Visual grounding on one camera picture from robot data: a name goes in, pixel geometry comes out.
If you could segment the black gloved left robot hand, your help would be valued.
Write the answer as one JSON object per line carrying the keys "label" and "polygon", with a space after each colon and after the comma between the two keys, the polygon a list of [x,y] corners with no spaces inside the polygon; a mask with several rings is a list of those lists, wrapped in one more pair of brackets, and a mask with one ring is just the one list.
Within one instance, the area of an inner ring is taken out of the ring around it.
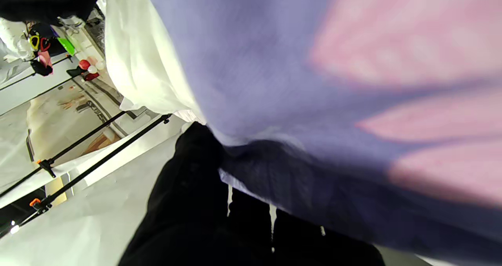
{"label": "black gloved left robot hand", "polygon": [[219,168],[224,149],[191,123],[178,137],[149,195],[147,211],[120,266],[383,266],[378,249],[325,231],[233,191]]}

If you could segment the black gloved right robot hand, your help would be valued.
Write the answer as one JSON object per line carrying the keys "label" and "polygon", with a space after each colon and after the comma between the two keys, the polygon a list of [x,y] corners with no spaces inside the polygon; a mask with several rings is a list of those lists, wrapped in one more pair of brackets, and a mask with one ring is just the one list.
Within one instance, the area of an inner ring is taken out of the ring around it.
{"label": "black gloved right robot hand", "polygon": [[86,20],[97,0],[0,0],[0,17],[11,22],[43,22],[60,26],[59,18]]}

